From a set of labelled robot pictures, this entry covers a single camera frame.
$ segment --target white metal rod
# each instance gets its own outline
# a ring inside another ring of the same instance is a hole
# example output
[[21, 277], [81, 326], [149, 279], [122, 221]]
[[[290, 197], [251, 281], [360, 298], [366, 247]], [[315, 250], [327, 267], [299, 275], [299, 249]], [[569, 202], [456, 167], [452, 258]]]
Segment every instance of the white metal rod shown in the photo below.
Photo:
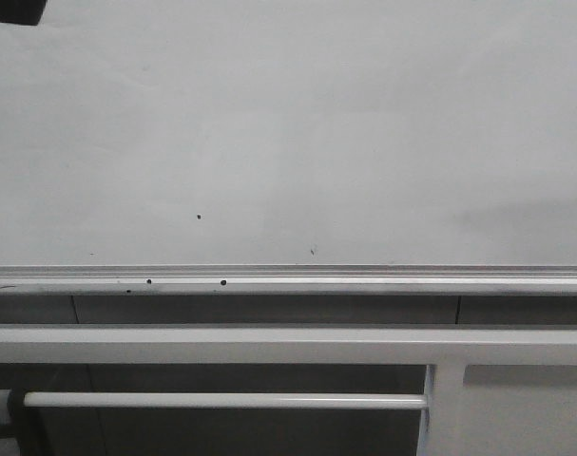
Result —
[[191, 392], [30, 392], [26, 407], [422, 410], [425, 395]]

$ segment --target metal frame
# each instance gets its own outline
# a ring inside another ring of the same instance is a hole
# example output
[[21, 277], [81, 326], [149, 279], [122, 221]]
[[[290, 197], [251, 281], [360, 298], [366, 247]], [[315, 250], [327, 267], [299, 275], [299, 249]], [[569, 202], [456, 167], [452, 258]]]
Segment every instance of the metal frame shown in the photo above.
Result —
[[0, 294], [577, 295], [577, 266], [0, 267]]
[[468, 365], [577, 366], [577, 330], [0, 325], [0, 363], [425, 364], [431, 381], [421, 450], [447, 456], [458, 454]]

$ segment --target white metal rail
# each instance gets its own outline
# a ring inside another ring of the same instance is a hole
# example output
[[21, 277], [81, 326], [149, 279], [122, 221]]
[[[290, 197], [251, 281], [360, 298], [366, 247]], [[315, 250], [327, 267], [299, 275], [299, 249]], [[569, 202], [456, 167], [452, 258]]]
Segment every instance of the white metal rail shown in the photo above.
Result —
[[12, 266], [0, 294], [434, 293], [577, 295], [577, 267]]
[[26, 407], [192, 409], [385, 409], [422, 410], [416, 394], [279, 394], [204, 392], [30, 392]]
[[577, 366], [577, 330], [0, 325], [0, 363]]

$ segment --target whiteboard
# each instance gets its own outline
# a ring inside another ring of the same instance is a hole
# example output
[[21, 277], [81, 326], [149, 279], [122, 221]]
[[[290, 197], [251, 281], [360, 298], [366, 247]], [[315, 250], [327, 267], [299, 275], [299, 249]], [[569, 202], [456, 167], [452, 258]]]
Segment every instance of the whiteboard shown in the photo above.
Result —
[[172, 264], [577, 265], [577, 1], [0, 24], [0, 266]]

